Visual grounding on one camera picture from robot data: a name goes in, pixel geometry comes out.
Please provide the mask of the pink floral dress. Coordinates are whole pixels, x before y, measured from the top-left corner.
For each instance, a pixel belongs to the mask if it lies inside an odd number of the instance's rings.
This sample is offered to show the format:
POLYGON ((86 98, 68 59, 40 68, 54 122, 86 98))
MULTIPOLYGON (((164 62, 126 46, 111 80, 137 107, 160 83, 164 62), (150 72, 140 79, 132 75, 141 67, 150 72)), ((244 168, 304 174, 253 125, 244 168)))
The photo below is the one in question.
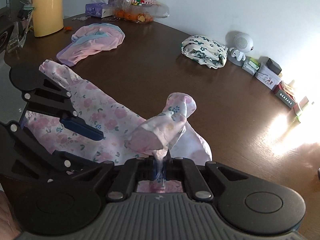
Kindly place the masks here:
POLYGON ((136 157, 161 158, 167 153, 191 159, 197 165, 212 159, 208 142, 187 120, 196 110, 196 102, 188 94, 171 93, 163 111, 146 120, 65 65, 46 60, 39 69, 67 89, 78 115, 104 134, 103 140, 94 141, 66 129, 58 118, 27 112, 26 127, 48 152, 66 151, 116 165, 136 157))

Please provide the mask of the clear drinking glass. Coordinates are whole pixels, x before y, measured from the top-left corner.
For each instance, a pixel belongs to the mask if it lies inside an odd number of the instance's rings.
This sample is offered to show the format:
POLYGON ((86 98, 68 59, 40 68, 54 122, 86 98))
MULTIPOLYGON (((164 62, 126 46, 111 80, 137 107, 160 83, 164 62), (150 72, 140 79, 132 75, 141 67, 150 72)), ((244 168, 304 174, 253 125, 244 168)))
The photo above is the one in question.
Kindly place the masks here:
POLYGON ((11 33, 7 45, 7 53, 11 53, 15 50, 22 49, 26 40, 26 28, 23 28, 22 24, 19 22, 14 22, 14 29, 11 33))

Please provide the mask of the pink and blue garment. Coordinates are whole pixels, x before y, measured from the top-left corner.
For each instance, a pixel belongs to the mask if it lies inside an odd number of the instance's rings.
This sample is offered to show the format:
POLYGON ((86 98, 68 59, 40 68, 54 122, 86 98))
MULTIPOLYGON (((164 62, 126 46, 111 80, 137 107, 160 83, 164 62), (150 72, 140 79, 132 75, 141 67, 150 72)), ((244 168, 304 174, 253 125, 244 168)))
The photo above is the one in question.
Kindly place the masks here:
POLYGON ((56 58, 72 67, 88 56, 116 49, 124 38, 124 32, 116 25, 109 23, 85 25, 72 35, 72 42, 58 52, 56 58))

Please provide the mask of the white printed small box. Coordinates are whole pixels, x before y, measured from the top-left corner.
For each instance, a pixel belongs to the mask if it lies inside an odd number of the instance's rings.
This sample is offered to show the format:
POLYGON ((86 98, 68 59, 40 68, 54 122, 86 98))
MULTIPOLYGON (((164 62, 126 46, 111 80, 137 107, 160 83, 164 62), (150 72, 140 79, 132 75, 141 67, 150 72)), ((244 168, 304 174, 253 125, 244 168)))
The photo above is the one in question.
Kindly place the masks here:
POLYGON ((281 81, 280 76, 270 70, 263 62, 260 63, 260 68, 256 71, 255 77, 270 90, 274 90, 281 81))

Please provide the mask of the white blue patterned folded cloth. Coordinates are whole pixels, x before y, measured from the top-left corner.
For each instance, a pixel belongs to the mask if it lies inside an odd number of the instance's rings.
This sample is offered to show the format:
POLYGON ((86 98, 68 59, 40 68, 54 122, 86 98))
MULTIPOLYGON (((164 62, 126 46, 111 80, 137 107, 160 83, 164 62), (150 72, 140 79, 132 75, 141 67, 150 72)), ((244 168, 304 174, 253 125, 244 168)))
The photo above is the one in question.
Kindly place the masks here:
POLYGON ((186 38, 180 48, 184 56, 208 68, 222 68, 227 62, 226 46, 204 35, 186 38))

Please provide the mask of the plastic bag with oranges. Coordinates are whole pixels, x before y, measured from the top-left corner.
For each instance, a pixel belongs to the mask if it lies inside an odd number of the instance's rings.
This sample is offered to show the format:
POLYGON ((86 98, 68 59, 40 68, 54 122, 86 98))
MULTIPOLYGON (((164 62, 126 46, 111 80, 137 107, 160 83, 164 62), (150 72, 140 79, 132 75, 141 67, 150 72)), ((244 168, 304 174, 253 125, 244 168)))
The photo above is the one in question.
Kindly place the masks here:
POLYGON ((157 0, 114 0, 114 16, 120 20, 147 24, 169 15, 169 7, 157 0))

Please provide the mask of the purple tissue pack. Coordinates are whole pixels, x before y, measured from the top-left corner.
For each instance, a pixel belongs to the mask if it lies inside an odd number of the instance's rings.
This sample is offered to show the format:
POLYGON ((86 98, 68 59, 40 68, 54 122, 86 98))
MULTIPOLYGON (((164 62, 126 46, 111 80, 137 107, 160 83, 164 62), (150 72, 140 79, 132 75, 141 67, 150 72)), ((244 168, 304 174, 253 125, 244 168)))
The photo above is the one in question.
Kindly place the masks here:
POLYGON ((91 0, 90 3, 85 5, 86 16, 96 18, 106 18, 112 16, 114 7, 108 0, 91 0))

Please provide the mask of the small black box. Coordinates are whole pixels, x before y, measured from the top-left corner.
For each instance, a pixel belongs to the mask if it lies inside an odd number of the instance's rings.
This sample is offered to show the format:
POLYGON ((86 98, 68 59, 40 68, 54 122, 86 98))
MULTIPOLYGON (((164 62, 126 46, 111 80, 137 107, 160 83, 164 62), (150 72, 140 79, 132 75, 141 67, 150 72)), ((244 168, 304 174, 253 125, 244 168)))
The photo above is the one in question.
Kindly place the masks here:
POLYGON ((279 75, 282 71, 280 65, 273 61, 271 58, 268 58, 266 65, 272 72, 274 72, 277 75, 279 75))

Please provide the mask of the green white small box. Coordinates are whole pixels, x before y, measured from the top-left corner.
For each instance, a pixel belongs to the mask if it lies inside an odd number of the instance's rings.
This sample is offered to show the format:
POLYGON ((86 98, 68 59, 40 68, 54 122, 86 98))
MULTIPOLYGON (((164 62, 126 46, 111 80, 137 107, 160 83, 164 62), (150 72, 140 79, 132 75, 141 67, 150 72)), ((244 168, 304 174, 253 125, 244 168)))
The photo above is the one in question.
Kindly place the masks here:
POLYGON ((260 63, 252 57, 247 57, 242 65, 242 69, 251 75, 255 75, 259 68, 260 63))

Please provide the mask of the yellow thermos jug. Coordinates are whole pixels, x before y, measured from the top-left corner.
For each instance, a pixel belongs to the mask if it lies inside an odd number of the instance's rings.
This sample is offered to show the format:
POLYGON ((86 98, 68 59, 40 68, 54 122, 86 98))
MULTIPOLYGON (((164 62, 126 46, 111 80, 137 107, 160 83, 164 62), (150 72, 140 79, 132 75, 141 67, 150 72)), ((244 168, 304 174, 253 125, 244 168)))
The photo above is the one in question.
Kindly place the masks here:
POLYGON ((35 37, 44 37, 63 29, 63 0, 32 0, 35 37))

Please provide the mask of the red brown small box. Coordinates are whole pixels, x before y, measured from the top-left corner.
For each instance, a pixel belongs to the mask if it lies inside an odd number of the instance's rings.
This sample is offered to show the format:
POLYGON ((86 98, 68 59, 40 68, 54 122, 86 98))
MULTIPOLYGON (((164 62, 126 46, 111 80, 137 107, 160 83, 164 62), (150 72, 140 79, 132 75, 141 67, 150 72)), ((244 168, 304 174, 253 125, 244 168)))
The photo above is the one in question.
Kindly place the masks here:
POLYGON ((294 96, 287 92, 281 83, 276 85, 276 87, 273 90, 273 93, 280 101, 282 101, 290 109, 292 109, 297 104, 294 96))

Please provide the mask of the white robot figurine speaker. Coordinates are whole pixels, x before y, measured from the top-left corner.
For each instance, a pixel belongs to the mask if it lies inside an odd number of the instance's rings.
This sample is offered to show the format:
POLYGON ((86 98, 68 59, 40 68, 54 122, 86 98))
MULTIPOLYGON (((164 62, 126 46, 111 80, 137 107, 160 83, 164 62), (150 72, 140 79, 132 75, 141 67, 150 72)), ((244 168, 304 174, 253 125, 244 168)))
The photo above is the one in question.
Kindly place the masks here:
POLYGON ((233 38, 233 46, 228 49, 227 59, 242 67, 246 60, 246 53, 253 50, 253 39, 246 33, 238 33, 233 38))

